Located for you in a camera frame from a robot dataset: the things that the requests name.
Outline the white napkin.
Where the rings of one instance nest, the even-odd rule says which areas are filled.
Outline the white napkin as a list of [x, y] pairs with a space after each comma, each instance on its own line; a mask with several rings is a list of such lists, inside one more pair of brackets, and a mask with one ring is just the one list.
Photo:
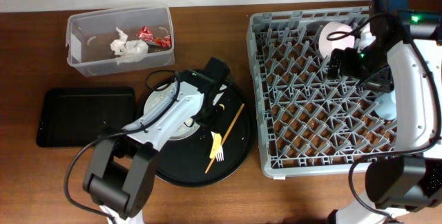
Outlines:
[[142, 40], [128, 41], [128, 35], [119, 28], [116, 28], [119, 39], [115, 39], [110, 44], [110, 49], [117, 56], [117, 65], [123, 63], [138, 62], [141, 55], [148, 53], [148, 44]]

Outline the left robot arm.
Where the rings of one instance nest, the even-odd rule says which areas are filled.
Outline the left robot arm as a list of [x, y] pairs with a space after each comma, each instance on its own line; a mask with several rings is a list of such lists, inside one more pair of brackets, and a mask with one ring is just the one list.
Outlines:
[[167, 94], [153, 109], [120, 131], [88, 144], [93, 148], [83, 189], [99, 205], [95, 214], [109, 223], [142, 223], [141, 211], [152, 190], [162, 149], [191, 119], [220, 136], [223, 108], [218, 100], [228, 91], [230, 71], [175, 72]]

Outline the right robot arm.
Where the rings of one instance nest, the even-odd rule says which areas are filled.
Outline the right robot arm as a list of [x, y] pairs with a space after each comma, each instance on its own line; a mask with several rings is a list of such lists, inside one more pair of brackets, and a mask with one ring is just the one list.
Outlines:
[[441, 204], [441, 14], [372, 11], [358, 28], [336, 21], [320, 34], [330, 78], [379, 91], [376, 114], [397, 121], [394, 150], [368, 156], [365, 191], [330, 223], [392, 223]]

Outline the red snack wrapper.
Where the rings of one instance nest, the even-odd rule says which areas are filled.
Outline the red snack wrapper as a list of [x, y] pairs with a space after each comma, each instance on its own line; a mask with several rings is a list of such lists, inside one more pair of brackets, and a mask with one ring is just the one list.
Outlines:
[[171, 34], [169, 34], [168, 30], [163, 27], [160, 27], [160, 30], [165, 30], [166, 35], [163, 37], [157, 37], [148, 27], [143, 26], [137, 33], [137, 36], [139, 39], [145, 41], [148, 45], [170, 48], [172, 46]]

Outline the light blue cup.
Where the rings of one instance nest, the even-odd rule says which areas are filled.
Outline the light blue cup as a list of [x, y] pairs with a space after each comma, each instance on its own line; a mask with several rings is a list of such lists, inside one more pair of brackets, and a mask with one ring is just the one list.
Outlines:
[[397, 118], [395, 91], [380, 95], [375, 99], [375, 102], [378, 106], [374, 111], [378, 117], [384, 120], [394, 120]]

